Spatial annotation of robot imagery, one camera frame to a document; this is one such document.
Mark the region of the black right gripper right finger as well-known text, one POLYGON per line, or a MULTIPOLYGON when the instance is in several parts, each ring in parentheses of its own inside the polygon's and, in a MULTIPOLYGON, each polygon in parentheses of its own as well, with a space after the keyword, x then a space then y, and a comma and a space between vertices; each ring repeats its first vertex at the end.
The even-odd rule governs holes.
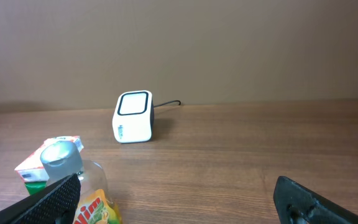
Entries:
POLYGON ((358 223, 358 215, 285 176, 277 179, 273 201, 281 224, 358 223))

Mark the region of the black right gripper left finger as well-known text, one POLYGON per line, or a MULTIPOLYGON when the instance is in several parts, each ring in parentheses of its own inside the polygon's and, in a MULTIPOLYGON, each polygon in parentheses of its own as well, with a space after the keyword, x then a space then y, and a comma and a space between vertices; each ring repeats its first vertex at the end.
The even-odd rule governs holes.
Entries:
POLYGON ((66 176, 40 192, 0 211, 0 224, 72 224, 80 200, 76 174, 66 176))

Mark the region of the red white tissue box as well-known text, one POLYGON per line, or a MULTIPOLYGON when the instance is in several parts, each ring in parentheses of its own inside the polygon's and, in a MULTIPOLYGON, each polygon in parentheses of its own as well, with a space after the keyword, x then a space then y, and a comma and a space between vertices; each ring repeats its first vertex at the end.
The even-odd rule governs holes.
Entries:
POLYGON ((23 182, 46 182, 49 179, 47 171, 42 161, 51 162, 56 157, 59 158, 57 152, 46 152, 46 158, 42 158, 42 153, 46 148, 60 141, 73 142, 77 150, 81 152, 84 148, 80 136, 59 136, 48 138, 44 143, 35 150, 29 157, 22 161, 14 170, 19 174, 23 182))

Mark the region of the yellow dish soap bottle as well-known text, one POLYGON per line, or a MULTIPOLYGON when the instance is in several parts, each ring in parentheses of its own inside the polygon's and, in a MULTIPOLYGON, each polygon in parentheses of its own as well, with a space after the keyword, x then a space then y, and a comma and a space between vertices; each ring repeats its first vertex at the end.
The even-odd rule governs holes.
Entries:
POLYGON ((51 162, 42 161, 49 176, 47 185, 74 173, 80 181, 80 200, 74 224, 122 224, 119 208, 109 194, 106 174, 98 163, 82 159, 76 145, 70 141, 49 146, 42 153, 43 159, 46 152, 57 152, 59 155, 51 162))

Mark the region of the green lidded small jar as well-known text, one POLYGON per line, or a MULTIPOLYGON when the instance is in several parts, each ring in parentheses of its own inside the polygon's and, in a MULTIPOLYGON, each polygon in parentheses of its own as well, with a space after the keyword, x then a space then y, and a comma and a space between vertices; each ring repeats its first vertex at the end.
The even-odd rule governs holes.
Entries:
POLYGON ((24 183, 29 195, 36 194, 37 192, 40 192, 43 190, 46 186, 46 181, 41 182, 25 182, 24 183))

